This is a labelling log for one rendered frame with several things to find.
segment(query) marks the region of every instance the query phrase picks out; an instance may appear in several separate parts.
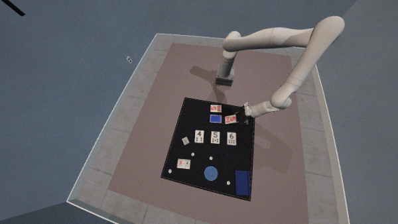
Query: blue card deck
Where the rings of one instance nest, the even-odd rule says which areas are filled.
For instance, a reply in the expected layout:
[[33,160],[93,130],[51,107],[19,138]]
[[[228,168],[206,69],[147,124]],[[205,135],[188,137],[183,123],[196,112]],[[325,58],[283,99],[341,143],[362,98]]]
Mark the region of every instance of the blue card deck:
[[240,110],[184,98],[161,177],[250,201],[254,118],[239,125]]

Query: gray floor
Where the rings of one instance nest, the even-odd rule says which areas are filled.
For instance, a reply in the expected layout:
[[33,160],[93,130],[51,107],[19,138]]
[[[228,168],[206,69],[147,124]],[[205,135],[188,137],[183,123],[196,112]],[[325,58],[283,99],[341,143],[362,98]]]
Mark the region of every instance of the gray floor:
[[[68,203],[114,223],[203,223],[125,197],[108,184],[134,121],[173,42],[221,47],[219,38],[157,34],[128,81],[95,143]],[[256,50],[289,55],[296,64],[303,49]],[[318,71],[313,69],[297,92],[304,150],[310,223],[349,223],[340,165]]]

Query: black bar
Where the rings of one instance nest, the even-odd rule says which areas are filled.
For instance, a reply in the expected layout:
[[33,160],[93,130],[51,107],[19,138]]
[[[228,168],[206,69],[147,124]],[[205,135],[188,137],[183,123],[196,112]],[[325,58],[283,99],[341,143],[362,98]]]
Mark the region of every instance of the black bar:
[[18,7],[16,7],[14,4],[12,4],[10,1],[8,0],[2,0],[5,4],[7,4],[8,6],[10,6],[10,8],[12,8],[15,12],[17,12],[20,16],[24,16],[25,14],[18,9]]

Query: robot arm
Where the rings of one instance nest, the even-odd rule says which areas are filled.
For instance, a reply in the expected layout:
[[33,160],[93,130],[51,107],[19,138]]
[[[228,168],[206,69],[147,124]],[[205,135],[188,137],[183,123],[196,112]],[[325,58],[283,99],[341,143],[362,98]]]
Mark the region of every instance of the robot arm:
[[306,46],[306,49],[284,84],[273,94],[270,101],[254,106],[245,103],[245,115],[259,117],[266,113],[288,108],[292,101],[290,94],[299,90],[315,63],[324,51],[338,38],[344,30],[341,17],[328,17],[320,21],[315,28],[293,30],[289,28],[268,28],[241,37],[233,31],[223,42],[223,59],[219,68],[221,78],[227,78],[233,60],[239,50],[284,48],[290,46]]

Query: blue circle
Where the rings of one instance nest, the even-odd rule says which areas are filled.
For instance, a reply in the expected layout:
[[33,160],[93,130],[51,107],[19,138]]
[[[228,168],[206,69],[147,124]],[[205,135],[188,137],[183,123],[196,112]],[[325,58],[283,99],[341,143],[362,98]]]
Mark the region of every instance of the blue circle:
[[209,181],[215,180],[217,176],[218,176],[218,171],[214,166],[208,166],[204,170],[204,177],[206,177],[206,179]]

